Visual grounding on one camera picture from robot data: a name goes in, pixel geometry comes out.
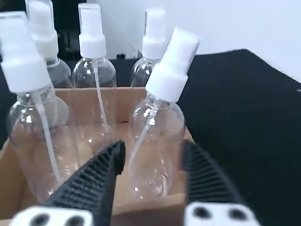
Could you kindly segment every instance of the cardboard box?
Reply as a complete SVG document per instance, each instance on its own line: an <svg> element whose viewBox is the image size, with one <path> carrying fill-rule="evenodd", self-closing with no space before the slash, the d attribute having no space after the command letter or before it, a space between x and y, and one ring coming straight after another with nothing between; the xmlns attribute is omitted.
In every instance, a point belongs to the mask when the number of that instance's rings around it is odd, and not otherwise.
<svg viewBox="0 0 301 226"><path fill-rule="evenodd" d="M97 94L94 89L57 89L56 94L62 98L72 109L76 120L84 123L84 111L89 106L98 103ZM109 89L102 90L103 99L112 97ZM121 138L127 144L127 127L128 117L133 109L132 96L144 97L144 88L117 88L117 138ZM186 130L185 139L192 140L188 130ZM184 210L184 180L185 174L178 170L175 174L174 185L167 197L138 201L125 194L128 184L127 179L127 163L122 175L117 177L114 205L112 211L111 225L133 226L133 225L153 225L154 222L159 225L172 224L182 225L182 216ZM0 152L0 219L9 219L13 215L31 205L36 204L34 197L31 195L25 177L21 171L15 151L9 139L5 142ZM0 221L1 225L7 225L9 221Z"/></svg>

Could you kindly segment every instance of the white backdrop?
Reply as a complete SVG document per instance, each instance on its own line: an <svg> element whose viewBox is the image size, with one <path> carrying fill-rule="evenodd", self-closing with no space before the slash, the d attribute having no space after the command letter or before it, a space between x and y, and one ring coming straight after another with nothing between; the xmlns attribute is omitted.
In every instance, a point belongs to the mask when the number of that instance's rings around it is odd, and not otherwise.
<svg viewBox="0 0 301 226"><path fill-rule="evenodd" d="M141 49L145 9L166 9L166 36L175 26L202 38L197 54L246 48L301 82L300 0L98 0L108 57Z"/></svg>

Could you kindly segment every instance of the bottle cap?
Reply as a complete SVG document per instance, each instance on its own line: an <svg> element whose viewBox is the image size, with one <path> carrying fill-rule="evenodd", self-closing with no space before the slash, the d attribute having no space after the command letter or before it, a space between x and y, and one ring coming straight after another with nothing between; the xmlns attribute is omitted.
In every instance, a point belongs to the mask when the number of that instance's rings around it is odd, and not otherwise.
<svg viewBox="0 0 301 226"><path fill-rule="evenodd" d="M198 36L175 28L161 62L154 66L146 91L160 100L178 102L198 46Z"/></svg>
<svg viewBox="0 0 301 226"><path fill-rule="evenodd" d="M31 92L51 84L25 12L0 13L0 42L1 67L10 92Z"/></svg>
<svg viewBox="0 0 301 226"><path fill-rule="evenodd" d="M58 54L58 40L55 31L53 5L51 0L26 0L26 12L39 53L47 58Z"/></svg>
<svg viewBox="0 0 301 226"><path fill-rule="evenodd" d="M161 59L166 47L166 12L163 8L150 8L145 13L145 35L142 39L142 56L147 59Z"/></svg>
<svg viewBox="0 0 301 226"><path fill-rule="evenodd" d="M79 4L79 46L84 58L96 59L107 54L100 5Z"/></svg>

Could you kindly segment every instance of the spray bottle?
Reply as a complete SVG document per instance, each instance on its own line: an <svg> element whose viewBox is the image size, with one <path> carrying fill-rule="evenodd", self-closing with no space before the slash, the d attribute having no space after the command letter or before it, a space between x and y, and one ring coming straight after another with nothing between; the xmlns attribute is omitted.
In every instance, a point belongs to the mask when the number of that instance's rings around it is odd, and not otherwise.
<svg viewBox="0 0 301 226"><path fill-rule="evenodd" d="M83 57L72 73L74 89L94 88L97 102L87 109L87 123L80 125L83 144L80 148L92 153L112 142L115 127L116 70L105 58L106 44L103 35L101 8L97 3L79 4L79 47Z"/></svg>
<svg viewBox="0 0 301 226"><path fill-rule="evenodd" d="M58 40L52 1L25 0L25 4L32 37L40 55L46 61L54 88L71 88L71 70L63 60L57 57Z"/></svg>
<svg viewBox="0 0 301 226"><path fill-rule="evenodd" d="M131 87L145 87L150 74L166 47L165 15L163 8L150 8L145 12L145 35L142 40L142 58L133 66ZM133 95L135 106L142 100Z"/></svg>
<svg viewBox="0 0 301 226"><path fill-rule="evenodd" d="M199 46L196 35L176 28L146 84L147 97L130 117L128 175L138 199L158 198L172 187L185 131L178 102Z"/></svg>
<svg viewBox="0 0 301 226"><path fill-rule="evenodd" d="M51 88L24 12L0 13L0 41L3 74L10 92L17 94L8 135L32 194L42 203L79 166L71 116L61 113L66 104Z"/></svg>

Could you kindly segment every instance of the black cloth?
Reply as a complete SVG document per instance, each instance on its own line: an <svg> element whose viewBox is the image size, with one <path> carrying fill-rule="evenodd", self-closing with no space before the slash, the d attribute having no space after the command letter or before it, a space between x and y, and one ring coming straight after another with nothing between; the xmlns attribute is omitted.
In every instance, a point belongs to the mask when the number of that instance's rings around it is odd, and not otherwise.
<svg viewBox="0 0 301 226"><path fill-rule="evenodd" d="M113 61L118 86L129 86L135 61ZM196 56L188 75L179 105L194 140L224 169L262 225L298 222L301 84L247 50ZM3 142L15 96L2 74L0 85Z"/></svg>

